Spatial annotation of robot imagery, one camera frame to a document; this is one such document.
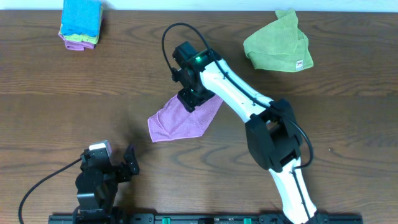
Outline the purple microfiber cloth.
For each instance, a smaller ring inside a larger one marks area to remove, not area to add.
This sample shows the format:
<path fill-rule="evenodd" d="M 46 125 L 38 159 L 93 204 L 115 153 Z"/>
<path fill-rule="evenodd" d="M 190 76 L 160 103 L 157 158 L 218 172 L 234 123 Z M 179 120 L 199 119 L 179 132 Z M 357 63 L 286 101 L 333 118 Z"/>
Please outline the purple microfiber cloth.
<path fill-rule="evenodd" d="M 172 97 L 162 109 L 147 120 L 152 142 L 202 136 L 222 103 L 223 100 L 219 96 L 214 96 L 189 113 L 177 96 Z"/>

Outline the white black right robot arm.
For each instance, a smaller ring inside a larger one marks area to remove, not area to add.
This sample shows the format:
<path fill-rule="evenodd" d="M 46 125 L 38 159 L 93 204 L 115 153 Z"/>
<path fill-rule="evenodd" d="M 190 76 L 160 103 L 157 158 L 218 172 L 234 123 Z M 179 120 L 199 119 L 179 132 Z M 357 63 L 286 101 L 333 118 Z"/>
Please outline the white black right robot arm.
<path fill-rule="evenodd" d="M 271 173 L 282 199 L 282 210 L 292 223 L 315 223 L 317 208 L 302 176 L 300 146 L 308 141 L 286 100 L 262 95 L 216 52 L 197 51 L 189 42 L 175 48 L 179 69 L 172 79 L 183 86 L 178 99 L 188 112 L 214 96 L 220 97 L 243 121 L 248 149 L 256 163 Z"/>

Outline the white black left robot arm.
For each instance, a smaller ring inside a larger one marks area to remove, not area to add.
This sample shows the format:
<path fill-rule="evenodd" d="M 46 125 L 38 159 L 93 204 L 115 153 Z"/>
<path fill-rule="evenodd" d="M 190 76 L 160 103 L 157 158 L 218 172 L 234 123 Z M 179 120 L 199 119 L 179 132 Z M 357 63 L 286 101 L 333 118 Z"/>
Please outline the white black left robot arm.
<path fill-rule="evenodd" d="M 73 223 L 129 223 L 126 213 L 115 207 L 114 201 L 118 184 L 139 174 L 139 165 L 131 144 L 118 165 L 111 163 L 111 153 L 108 141 L 92 144 L 82 152 L 81 173 L 75 181 L 79 206 L 73 212 Z"/>

